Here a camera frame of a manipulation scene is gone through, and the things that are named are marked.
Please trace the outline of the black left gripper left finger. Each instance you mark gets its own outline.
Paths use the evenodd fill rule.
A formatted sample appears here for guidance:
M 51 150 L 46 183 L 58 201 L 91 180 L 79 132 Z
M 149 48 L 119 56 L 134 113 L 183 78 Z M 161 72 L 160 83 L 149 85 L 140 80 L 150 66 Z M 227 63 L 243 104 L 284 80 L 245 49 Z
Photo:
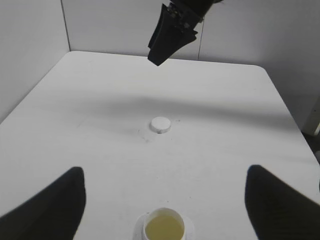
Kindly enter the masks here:
M 2 240 L 72 240 L 86 206 L 85 174 L 75 166 L 0 218 Z

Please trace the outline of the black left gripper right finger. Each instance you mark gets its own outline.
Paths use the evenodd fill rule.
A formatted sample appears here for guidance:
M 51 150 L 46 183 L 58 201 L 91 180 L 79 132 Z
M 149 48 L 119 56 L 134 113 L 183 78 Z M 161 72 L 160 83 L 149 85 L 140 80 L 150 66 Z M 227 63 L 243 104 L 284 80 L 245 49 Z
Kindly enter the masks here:
M 247 170 L 244 203 L 259 240 L 318 240 L 320 206 L 267 169 Z

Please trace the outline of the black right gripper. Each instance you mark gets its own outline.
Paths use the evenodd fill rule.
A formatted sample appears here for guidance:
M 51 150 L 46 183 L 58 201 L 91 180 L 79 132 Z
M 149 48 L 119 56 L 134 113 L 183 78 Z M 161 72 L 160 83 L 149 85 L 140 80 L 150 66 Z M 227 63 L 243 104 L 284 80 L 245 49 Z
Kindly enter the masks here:
M 162 4 L 160 17 L 148 43 L 147 59 L 160 66 L 175 52 L 197 39 L 198 32 L 177 24 L 201 23 L 210 8 L 221 0 L 170 0 Z

